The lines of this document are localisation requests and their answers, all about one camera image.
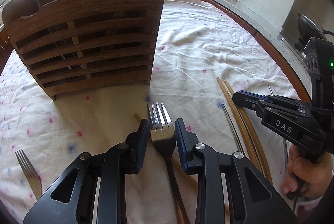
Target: tablecloth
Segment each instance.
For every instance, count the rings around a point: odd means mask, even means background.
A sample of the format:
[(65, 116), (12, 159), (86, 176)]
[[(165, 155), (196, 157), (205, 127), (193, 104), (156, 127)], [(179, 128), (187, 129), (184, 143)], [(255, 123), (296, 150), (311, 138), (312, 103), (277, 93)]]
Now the tablecloth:
[[(106, 152), (136, 131), (133, 114), (147, 117), (148, 103), (164, 102), (172, 121), (183, 118), (198, 139), (222, 153), (237, 151), (216, 77), (235, 90), (298, 98), (256, 40), (229, 16), (199, 0), (165, 0), (149, 86), (128, 84), (64, 94), (52, 101), (14, 51), (0, 77), (0, 199), (22, 223), (36, 199), (17, 162), (23, 149), (43, 191), (81, 152)], [(235, 127), (237, 124), (228, 108)], [(247, 110), (268, 159), (274, 187), (284, 176), (282, 138)], [(190, 221), (197, 192), (176, 173)], [(167, 171), (148, 143), (138, 175), (126, 176), (128, 223), (176, 223)]]

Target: human hand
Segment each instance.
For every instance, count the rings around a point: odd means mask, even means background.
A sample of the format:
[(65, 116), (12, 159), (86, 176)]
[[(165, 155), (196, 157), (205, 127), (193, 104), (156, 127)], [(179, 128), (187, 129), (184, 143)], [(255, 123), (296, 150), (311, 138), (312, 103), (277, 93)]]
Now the human hand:
[(291, 145), (288, 157), (288, 167), (282, 182), (282, 191), (287, 194), (289, 191), (295, 192), (298, 188), (297, 180), (294, 176), (308, 182), (301, 192), (305, 192), (305, 197), (310, 199), (320, 198), (330, 184), (332, 173), (332, 160), (329, 153), (325, 152), (321, 163), (313, 164), (310, 160), (300, 156), (299, 148)]

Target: screw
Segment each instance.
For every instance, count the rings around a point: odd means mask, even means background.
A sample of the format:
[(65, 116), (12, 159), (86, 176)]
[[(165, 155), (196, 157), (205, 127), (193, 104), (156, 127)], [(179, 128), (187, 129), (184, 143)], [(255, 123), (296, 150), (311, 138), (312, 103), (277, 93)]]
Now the screw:
[(89, 158), (89, 153), (88, 152), (82, 152), (79, 156), (81, 160), (86, 160)]
[(118, 149), (126, 149), (128, 147), (128, 144), (126, 144), (126, 143), (119, 143), (118, 145), (117, 145), (117, 148)]
[(238, 159), (242, 159), (243, 158), (243, 153), (242, 152), (235, 152), (234, 157), (238, 158)]
[(205, 149), (205, 145), (203, 143), (197, 143), (195, 147), (196, 149)]

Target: wooden slat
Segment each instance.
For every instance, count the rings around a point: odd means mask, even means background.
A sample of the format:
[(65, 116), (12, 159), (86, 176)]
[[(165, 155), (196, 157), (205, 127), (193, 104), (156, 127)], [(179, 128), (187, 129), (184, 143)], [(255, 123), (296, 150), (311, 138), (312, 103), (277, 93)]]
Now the wooden slat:
[(23, 16), (5, 28), (12, 42), (70, 20), (112, 11), (161, 10), (164, 0), (56, 0), (32, 16)]
[(24, 61), (25, 65), (35, 64), (37, 62), (56, 57), (59, 55), (64, 55), (66, 53), (78, 52), (89, 48), (103, 47), (107, 45), (116, 45), (122, 43), (133, 43), (133, 42), (144, 42), (155, 40), (156, 35), (148, 35), (144, 33), (130, 33), (130, 34), (119, 34), (110, 35), (108, 37), (93, 38), (82, 41), (82, 43), (77, 45), (64, 45), (61, 47), (53, 48), (44, 51), (30, 59)]
[(92, 79), (84, 79), (71, 83), (56, 85), (44, 88), (44, 91), (49, 96), (55, 96), (64, 92), (74, 92), (94, 87), (116, 85), (134, 81), (145, 81), (151, 73), (148, 70), (138, 70), (129, 72), (119, 72), (108, 76), (96, 77)]
[(113, 20), (105, 20), (102, 22), (89, 23), (74, 29), (64, 29), (61, 31), (45, 35), (41, 38), (38, 38), (34, 41), (25, 44), (23, 47), (18, 49), (17, 53), (18, 55), (22, 55), (26, 52), (32, 51), (33, 49), (48, 45), (61, 39), (72, 38), (83, 34), (103, 31), (105, 29), (143, 27), (148, 22), (149, 19), (144, 17), (144, 18), (113, 19)]
[(77, 70), (69, 70), (67, 72), (62, 73), (55, 73), (50, 74), (48, 77), (45, 77), (43, 79), (39, 79), (41, 84), (45, 84), (48, 82), (53, 82), (61, 79), (71, 78), (75, 76), (85, 75), (85, 74), (92, 74), (102, 71), (109, 71), (109, 70), (116, 70), (116, 69), (124, 69), (129, 67), (137, 67), (137, 66), (145, 66), (145, 65), (151, 65), (152, 61), (149, 59), (142, 59), (142, 58), (136, 58), (136, 59), (122, 59), (114, 62), (109, 62), (107, 65), (104, 66), (98, 66), (93, 67), (89, 69), (77, 69)]
[[(67, 22), (67, 26), (68, 26), (69, 30), (75, 29), (74, 21), (70, 20), (69, 22)], [(71, 39), (72, 39), (73, 45), (79, 45), (80, 42), (79, 42), (79, 38), (77, 36), (72, 37)], [(77, 51), (76, 54), (78, 55), (79, 58), (84, 56), (84, 54), (82, 53), (81, 50)], [(80, 66), (84, 70), (87, 69), (87, 64), (86, 63), (82, 63), (82, 64), (80, 64)], [(87, 79), (91, 79), (91, 75), (89, 73), (86, 73), (85, 76), (86, 76)]]
[(89, 63), (89, 62), (94, 62), (94, 61), (99, 61), (99, 60), (106, 60), (106, 59), (111, 59), (111, 58), (133, 56), (133, 55), (147, 54), (147, 53), (154, 53), (154, 49), (149, 48), (149, 47), (143, 47), (143, 46), (113, 49), (110, 51), (89, 54), (82, 58), (73, 57), (73, 58), (67, 58), (64, 60), (54, 61), (46, 65), (41, 65), (40, 67), (31, 70), (30, 73), (31, 75), (37, 75), (43, 72), (48, 72), (51, 70), (61, 69), (61, 68), (65, 68), (68, 66), (74, 66), (74, 65), (78, 65), (82, 63)]

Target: fork tines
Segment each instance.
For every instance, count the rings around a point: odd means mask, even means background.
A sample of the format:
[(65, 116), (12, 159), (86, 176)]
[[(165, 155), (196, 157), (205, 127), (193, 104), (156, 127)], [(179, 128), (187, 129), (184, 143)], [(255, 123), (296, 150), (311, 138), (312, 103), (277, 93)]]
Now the fork tines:
[(32, 166), (29, 158), (25, 155), (24, 151), (21, 149), (15, 152), (16, 158), (23, 170), (24, 175), (29, 178), (33, 179), (38, 177), (38, 174), (34, 167)]
[(151, 106), (147, 105), (147, 111), (148, 111), (148, 115), (149, 115), (149, 122), (150, 122), (151, 130), (152, 129), (159, 130), (159, 129), (166, 129), (166, 128), (174, 129), (172, 121), (170, 119), (170, 116), (167, 112), (167, 109), (166, 109), (165, 105), (162, 102), (160, 104), (161, 104), (162, 111), (160, 109), (159, 103), (156, 103), (159, 118), (158, 118), (158, 115), (157, 115), (155, 104), (152, 103)]

